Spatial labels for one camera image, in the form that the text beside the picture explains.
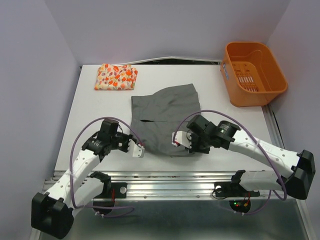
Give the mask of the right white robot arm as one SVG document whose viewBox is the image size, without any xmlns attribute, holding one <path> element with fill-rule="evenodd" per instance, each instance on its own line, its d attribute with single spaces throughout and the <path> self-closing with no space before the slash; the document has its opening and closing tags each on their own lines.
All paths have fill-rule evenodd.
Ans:
<svg viewBox="0 0 320 240">
<path fill-rule="evenodd" d="M 222 120 L 213 124 L 196 115 L 187 124 L 192 133 L 189 150 L 208 154 L 211 148 L 222 148 L 242 154 L 268 167 L 271 171 L 239 170 L 231 178 L 230 189 L 235 195 L 253 190 L 283 191 L 299 200 L 307 199 L 316 173 L 312 152 L 294 152 L 277 147 L 250 135 L 244 127 Z"/>
</svg>

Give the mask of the grey skirt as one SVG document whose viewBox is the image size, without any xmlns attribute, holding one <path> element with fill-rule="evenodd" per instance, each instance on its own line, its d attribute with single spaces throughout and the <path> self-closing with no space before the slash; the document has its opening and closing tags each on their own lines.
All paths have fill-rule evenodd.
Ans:
<svg viewBox="0 0 320 240">
<path fill-rule="evenodd" d="M 167 87 L 152 95 L 131 97 L 131 128 L 145 149 L 155 155 L 182 157 L 189 153 L 172 144 L 172 133 L 183 119 L 201 110 L 193 84 Z"/>
</svg>

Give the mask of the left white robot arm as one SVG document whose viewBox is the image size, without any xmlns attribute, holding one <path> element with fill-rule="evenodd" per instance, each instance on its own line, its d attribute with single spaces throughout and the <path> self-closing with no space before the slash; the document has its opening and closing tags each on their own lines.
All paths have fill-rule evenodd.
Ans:
<svg viewBox="0 0 320 240">
<path fill-rule="evenodd" d="M 111 178 L 93 171 L 113 150 L 129 153 L 134 158 L 144 155 L 144 146 L 136 133 L 119 131 L 120 119 L 102 117 L 100 129 L 82 145 L 78 155 L 69 157 L 69 168 L 45 193 L 31 201 L 31 227 L 63 239 L 71 230 L 77 214 L 90 208 L 96 196 L 111 193 Z"/>
</svg>

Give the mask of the floral orange skirt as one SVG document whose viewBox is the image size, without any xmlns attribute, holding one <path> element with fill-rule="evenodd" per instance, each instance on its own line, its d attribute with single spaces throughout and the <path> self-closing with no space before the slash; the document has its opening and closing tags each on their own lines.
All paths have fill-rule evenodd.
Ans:
<svg viewBox="0 0 320 240">
<path fill-rule="evenodd" d="M 103 63 L 97 70 L 96 91 L 130 91 L 135 88 L 138 70 L 130 64 Z"/>
</svg>

